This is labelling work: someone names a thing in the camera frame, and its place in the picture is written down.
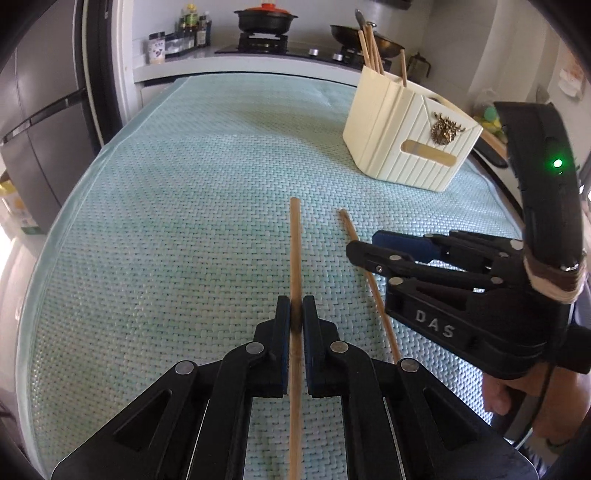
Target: black pot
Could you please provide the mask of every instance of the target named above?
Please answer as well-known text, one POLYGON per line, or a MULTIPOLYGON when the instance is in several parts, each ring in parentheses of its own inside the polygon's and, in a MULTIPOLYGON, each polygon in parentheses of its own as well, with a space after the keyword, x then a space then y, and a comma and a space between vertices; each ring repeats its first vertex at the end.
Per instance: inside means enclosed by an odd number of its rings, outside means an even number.
POLYGON ((273 10, 236 10, 238 28, 245 33, 285 35, 295 15, 273 10))

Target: box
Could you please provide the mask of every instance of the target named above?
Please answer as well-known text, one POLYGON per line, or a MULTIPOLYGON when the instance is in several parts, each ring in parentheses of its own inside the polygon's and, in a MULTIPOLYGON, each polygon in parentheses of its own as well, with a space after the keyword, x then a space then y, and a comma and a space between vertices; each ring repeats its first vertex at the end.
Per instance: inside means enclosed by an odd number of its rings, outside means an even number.
POLYGON ((366 175, 442 192, 482 127, 440 95, 363 68, 343 139, 366 175))

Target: chopstick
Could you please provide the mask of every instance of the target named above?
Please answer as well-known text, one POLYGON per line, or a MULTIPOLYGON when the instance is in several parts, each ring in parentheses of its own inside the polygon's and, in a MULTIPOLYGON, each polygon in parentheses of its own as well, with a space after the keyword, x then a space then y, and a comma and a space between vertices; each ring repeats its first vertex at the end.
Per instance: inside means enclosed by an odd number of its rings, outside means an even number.
POLYGON ((382 64, 382 59, 379 56, 378 44, 375 41, 374 29, 371 25, 366 24, 363 27, 363 35, 365 37, 366 49, 368 51, 368 57, 370 59, 370 62, 368 63, 364 54, 363 58, 365 60, 365 63, 369 68, 383 75, 384 65, 382 64))
MULTIPOLYGON (((342 209, 340 212, 340 217, 343 219, 343 223, 345 224, 345 229, 347 233, 351 237, 351 240, 359 240, 357 236, 357 232, 355 231, 355 226, 349 217, 349 212, 347 210, 342 209)), ((384 307, 384 301, 382 300, 382 294, 379 292, 378 283, 375 281, 374 274, 365 270, 365 278, 369 283, 369 289, 371 290, 371 294, 374 297, 375 305, 378 309, 379 317, 382 320, 382 326, 386 331, 386 338, 388 339, 388 343, 390 345, 390 351, 392 353, 392 360, 394 363, 398 363, 398 361, 402 358, 400 354, 400 349, 398 348, 398 342, 396 340, 396 334, 394 333, 394 328, 392 327, 392 322, 390 322, 390 318, 386 314, 386 308, 384 307)))
POLYGON ((406 87, 407 85, 407 76, 406 76, 406 55, 404 53, 404 49, 400 50, 400 66, 402 68, 402 85, 406 87))
POLYGON ((301 325, 301 219, 300 199, 290 198, 290 467, 289 480, 301 480, 302 367, 304 341, 301 325))
POLYGON ((368 68, 374 69, 371 56, 369 55, 367 43, 365 43, 365 34, 363 30, 359 30, 359 43, 361 43, 361 51, 363 52, 363 60, 368 68))
POLYGON ((376 70, 375 56, 374 56, 374 44, 371 41, 372 37, 370 37, 370 33, 369 33, 370 30, 371 30, 371 25, 365 24, 365 26, 363 27, 363 34, 365 36, 365 44, 367 45, 367 48, 368 48, 368 55, 369 55, 368 67, 371 68, 372 70, 376 70))

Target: woven texture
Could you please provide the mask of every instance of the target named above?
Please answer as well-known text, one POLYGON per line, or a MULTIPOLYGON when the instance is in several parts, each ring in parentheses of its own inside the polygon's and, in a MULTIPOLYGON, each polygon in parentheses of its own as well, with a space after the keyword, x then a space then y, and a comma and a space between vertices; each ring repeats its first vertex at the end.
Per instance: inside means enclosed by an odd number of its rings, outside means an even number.
MULTIPOLYGON (((273 317, 289 292, 289 197, 302 200, 304 294, 379 359, 385 335, 346 259, 340 208, 365 241, 379 229, 518 235, 468 165, 445 193, 360 173, 341 137, 354 92, 267 74, 182 79, 101 152, 48 237, 21 321, 19 400, 46 472, 175 362, 218 360, 273 317)), ((404 355, 485 415, 474 367, 394 328, 404 355)), ((306 396, 304 424, 306 478, 343 478, 340 403, 306 396)), ((285 477, 288 425, 287 398, 254 401, 245 478, 285 477)))

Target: gas stove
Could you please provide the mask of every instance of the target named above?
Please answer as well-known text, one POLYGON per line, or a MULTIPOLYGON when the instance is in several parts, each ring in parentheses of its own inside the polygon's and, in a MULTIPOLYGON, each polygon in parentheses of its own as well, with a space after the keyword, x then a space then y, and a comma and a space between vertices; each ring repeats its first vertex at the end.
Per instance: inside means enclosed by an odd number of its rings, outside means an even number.
MULTIPOLYGON (((338 51, 319 48, 304 43, 288 41, 286 35, 279 37, 271 35, 241 34, 238 44, 229 45, 216 51, 216 54, 254 54, 254 55, 279 55, 283 57, 296 57, 341 65, 355 70, 362 70, 365 62, 363 55, 356 50, 341 48, 338 51)), ((389 72, 392 61, 382 59, 384 70, 389 72)))

